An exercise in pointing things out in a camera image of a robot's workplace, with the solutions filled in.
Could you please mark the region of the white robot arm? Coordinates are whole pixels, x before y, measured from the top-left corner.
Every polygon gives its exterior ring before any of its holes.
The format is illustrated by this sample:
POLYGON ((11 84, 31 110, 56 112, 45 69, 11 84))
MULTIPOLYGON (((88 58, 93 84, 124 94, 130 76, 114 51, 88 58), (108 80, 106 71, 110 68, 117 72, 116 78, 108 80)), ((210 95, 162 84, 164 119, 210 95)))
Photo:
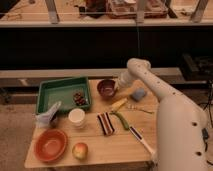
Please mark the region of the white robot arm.
POLYGON ((141 80, 157 97, 157 171, 208 171, 202 130, 205 111, 151 71, 147 60, 131 58, 117 81, 120 89, 141 80))

